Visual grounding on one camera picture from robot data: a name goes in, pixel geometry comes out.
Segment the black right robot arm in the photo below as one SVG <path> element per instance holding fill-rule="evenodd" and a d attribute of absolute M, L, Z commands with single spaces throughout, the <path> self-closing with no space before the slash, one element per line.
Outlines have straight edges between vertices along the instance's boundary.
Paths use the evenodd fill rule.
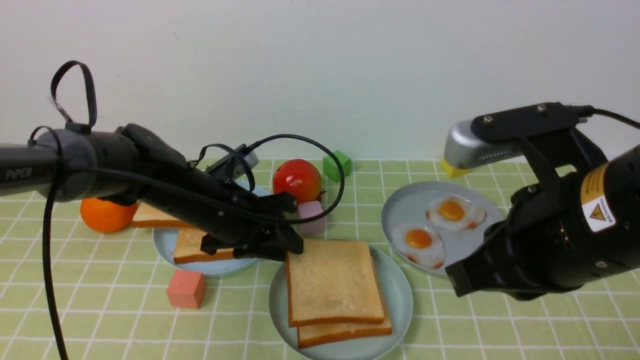
<path fill-rule="evenodd" d="M 517 301 L 576 291 L 639 268 L 639 148 L 591 171 L 512 194 L 506 219 L 445 267 L 458 297 L 501 292 Z"/>

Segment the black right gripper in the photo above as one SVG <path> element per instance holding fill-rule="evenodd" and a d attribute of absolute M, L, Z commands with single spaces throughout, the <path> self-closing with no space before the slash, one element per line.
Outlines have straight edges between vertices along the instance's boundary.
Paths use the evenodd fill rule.
<path fill-rule="evenodd" d="M 518 301 L 585 285 L 578 253 L 538 186 L 516 191 L 507 218 L 490 225 L 482 248 L 445 267 L 457 297 L 501 292 Z"/>

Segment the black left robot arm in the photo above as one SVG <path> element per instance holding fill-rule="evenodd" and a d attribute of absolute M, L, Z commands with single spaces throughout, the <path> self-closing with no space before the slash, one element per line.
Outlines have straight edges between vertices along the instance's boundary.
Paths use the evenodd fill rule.
<path fill-rule="evenodd" d="M 300 255 L 304 240 L 288 223 L 290 194 L 257 196 L 230 175 L 188 164 L 177 150 L 135 124 L 115 132 L 48 130 L 25 145 L 3 143 L 2 196 L 38 192 L 55 202 L 99 198 L 122 206 L 137 202 L 205 234 L 208 255 L 231 249 L 237 259 L 283 261 Z"/>

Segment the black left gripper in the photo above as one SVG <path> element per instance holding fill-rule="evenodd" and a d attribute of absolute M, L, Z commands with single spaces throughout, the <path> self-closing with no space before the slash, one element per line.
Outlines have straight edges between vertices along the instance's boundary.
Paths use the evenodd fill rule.
<path fill-rule="evenodd" d="M 238 185 L 205 185 L 192 191 L 217 205 L 199 210 L 204 223 L 198 228 L 200 250 L 214 255 L 219 249 L 232 249 L 235 259 L 266 259 L 284 262 L 287 253 L 301 255 L 304 239 L 290 225 L 277 225 L 283 214 L 297 212 L 297 199 L 283 192 L 256 196 Z"/>

